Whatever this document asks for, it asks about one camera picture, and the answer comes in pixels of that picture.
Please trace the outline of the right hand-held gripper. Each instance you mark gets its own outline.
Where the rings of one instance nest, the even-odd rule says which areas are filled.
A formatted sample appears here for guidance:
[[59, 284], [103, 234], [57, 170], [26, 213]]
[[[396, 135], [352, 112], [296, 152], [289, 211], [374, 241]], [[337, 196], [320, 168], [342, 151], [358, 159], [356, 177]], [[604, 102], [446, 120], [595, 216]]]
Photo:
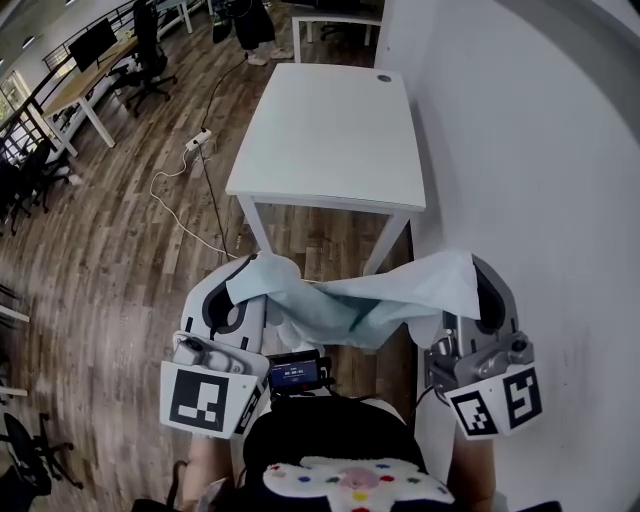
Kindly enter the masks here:
[[509, 436], [542, 412], [533, 343], [519, 329], [514, 295], [472, 255], [480, 319], [443, 314], [425, 354], [427, 385], [447, 405], [468, 440]]

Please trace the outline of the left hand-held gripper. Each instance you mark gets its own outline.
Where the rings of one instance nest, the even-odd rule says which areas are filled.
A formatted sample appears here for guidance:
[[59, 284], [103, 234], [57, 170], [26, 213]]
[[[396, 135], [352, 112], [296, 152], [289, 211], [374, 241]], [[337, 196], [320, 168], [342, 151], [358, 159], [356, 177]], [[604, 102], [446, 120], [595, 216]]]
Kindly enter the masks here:
[[248, 277], [246, 268], [256, 259], [222, 265], [187, 295], [172, 359], [161, 364], [161, 424], [221, 439], [247, 430], [271, 369], [260, 354], [266, 298], [235, 302], [228, 282]]

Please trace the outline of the light blue floral tablecloth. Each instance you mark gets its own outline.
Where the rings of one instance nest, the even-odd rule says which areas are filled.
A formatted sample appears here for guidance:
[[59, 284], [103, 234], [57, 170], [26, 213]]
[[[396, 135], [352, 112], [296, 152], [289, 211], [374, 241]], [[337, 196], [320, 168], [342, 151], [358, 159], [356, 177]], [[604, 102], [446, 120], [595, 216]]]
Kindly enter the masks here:
[[471, 253], [444, 251], [386, 273], [308, 283], [289, 259], [260, 254], [228, 281], [233, 303], [265, 297], [267, 322], [293, 351], [320, 345], [375, 351], [401, 326], [429, 347], [445, 313], [480, 317]]

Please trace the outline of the person's left forearm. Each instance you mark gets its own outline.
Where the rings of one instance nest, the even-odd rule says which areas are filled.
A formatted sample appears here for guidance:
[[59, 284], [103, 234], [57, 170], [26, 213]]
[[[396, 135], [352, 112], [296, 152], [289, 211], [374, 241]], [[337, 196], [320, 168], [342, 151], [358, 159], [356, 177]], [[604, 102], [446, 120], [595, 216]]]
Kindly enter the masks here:
[[233, 476], [230, 441], [194, 434], [184, 469], [183, 509], [193, 508], [210, 484], [221, 479], [232, 479]]

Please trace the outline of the person's right forearm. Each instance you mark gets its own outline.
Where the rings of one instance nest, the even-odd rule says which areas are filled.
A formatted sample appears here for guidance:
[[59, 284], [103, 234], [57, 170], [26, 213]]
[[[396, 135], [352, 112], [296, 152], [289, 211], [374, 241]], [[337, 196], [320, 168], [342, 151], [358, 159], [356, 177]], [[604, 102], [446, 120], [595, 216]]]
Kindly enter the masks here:
[[470, 512], [492, 512], [496, 492], [494, 443], [467, 440], [457, 428], [447, 487], [456, 501]]

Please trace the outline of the small black chest screen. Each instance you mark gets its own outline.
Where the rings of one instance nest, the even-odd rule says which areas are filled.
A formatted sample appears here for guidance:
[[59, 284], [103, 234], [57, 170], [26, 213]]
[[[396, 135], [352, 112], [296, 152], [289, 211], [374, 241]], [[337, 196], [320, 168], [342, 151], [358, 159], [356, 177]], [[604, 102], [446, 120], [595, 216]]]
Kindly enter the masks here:
[[300, 395], [328, 388], [335, 383], [332, 362], [317, 349], [268, 356], [269, 389], [281, 396]]

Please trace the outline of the person's black top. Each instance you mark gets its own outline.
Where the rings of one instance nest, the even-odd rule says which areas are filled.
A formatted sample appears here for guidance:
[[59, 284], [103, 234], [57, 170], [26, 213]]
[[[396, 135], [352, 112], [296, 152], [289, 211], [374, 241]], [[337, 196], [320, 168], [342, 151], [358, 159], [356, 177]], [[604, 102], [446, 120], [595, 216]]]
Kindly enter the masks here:
[[305, 457], [399, 459], [426, 471], [420, 448], [396, 415], [362, 401], [330, 396], [286, 398], [252, 425], [243, 448], [244, 485], [235, 512], [329, 512], [326, 498], [285, 498], [268, 490], [263, 474]]

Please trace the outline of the black office chair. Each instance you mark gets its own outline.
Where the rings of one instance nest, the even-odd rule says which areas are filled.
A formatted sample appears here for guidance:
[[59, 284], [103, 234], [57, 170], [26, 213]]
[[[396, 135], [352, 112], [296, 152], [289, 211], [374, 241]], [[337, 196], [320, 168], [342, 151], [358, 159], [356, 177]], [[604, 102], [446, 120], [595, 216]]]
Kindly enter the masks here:
[[46, 204], [49, 190], [58, 181], [71, 183], [70, 168], [64, 158], [48, 161], [51, 143], [42, 140], [29, 153], [20, 170], [21, 184], [18, 192], [21, 201], [32, 198], [36, 206], [41, 206], [45, 213], [49, 212]]
[[27, 218], [31, 217], [31, 212], [24, 206], [24, 202], [32, 196], [35, 173], [34, 164], [28, 159], [18, 167], [0, 157], [0, 219], [8, 214], [13, 236], [17, 234], [18, 213], [23, 211]]
[[6, 433], [0, 434], [0, 442], [8, 445], [12, 463], [0, 476], [0, 505], [6, 505], [10, 512], [28, 512], [36, 498], [51, 494], [53, 480], [66, 480], [76, 489], [84, 489], [83, 483], [56, 458], [58, 453], [71, 452], [75, 446], [68, 441], [50, 442], [47, 413], [39, 414], [39, 433], [34, 436], [10, 413], [3, 414], [3, 421]]
[[140, 68], [127, 72], [125, 66], [119, 66], [113, 68], [109, 75], [116, 77], [110, 91], [123, 87], [139, 88], [125, 101], [125, 108], [133, 110], [133, 116], [137, 118], [141, 104], [151, 94], [158, 94], [169, 101], [171, 95], [161, 89], [160, 85], [167, 82], [176, 84], [178, 79], [175, 75], [161, 77], [167, 68], [168, 58], [158, 42], [158, 12], [155, 3], [151, 0], [134, 0], [132, 14], [137, 45], [128, 55], [136, 55], [135, 61]]

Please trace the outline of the white plush dotted patch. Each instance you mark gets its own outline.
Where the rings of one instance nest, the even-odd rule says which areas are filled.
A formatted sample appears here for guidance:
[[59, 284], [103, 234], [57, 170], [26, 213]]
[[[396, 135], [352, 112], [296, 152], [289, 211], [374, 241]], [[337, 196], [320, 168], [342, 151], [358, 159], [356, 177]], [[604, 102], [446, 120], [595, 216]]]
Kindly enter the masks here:
[[455, 502], [445, 484], [394, 458], [305, 457], [268, 466], [262, 481], [278, 512], [399, 512]]

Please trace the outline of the wooden desk with white legs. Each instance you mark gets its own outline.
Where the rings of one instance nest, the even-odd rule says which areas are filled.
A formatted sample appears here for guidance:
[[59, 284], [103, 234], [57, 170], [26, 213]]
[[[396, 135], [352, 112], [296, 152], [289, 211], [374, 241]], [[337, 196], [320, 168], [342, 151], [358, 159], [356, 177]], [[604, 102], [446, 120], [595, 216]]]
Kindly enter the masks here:
[[87, 69], [75, 75], [42, 113], [44, 121], [47, 123], [55, 137], [73, 157], [76, 157], [78, 152], [71, 144], [70, 136], [63, 133], [56, 126], [53, 121], [53, 116], [68, 107], [79, 105], [106, 145], [109, 148], [114, 148], [114, 139], [100, 121], [93, 107], [89, 104], [86, 95], [109, 74], [114, 65], [134, 50], [137, 45], [138, 38], [136, 36], [132, 36], [126, 41], [118, 42], [116, 45], [111, 47], [96, 63], [92, 63]]

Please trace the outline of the black and green bag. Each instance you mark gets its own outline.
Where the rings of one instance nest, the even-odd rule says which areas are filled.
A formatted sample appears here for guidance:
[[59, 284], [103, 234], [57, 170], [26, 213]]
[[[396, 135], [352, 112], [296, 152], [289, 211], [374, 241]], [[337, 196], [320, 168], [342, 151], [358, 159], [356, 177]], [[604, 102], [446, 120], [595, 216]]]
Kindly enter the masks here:
[[232, 17], [225, 6], [219, 6], [214, 10], [212, 41], [219, 44], [229, 37], [233, 28]]

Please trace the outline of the black computer monitor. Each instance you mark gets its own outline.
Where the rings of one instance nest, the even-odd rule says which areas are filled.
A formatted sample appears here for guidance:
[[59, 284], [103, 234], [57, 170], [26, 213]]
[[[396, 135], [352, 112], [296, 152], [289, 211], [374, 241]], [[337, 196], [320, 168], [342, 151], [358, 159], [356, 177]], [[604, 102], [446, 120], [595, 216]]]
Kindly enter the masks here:
[[102, 19], [69, 45], [69, 53], [78, 70], [84, 72], [116, 43], [111, 23]]

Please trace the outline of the white table with grey top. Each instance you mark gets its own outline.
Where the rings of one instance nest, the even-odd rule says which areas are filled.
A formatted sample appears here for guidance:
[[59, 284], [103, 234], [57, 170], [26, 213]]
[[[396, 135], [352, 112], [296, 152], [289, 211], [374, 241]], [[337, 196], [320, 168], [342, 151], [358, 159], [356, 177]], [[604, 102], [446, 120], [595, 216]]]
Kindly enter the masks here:
[[352, 26], [363, 26], [363, 46], [370, 48], [374, 28], [382, 25], [384, 0], [283, 0], [291, 5], [291, 30], [294, 62], [302, 60], [301, 26], [305, 26], [306, 42], [314, 41], [313, 27], [322, 23], [320, 39], [345, 31]]

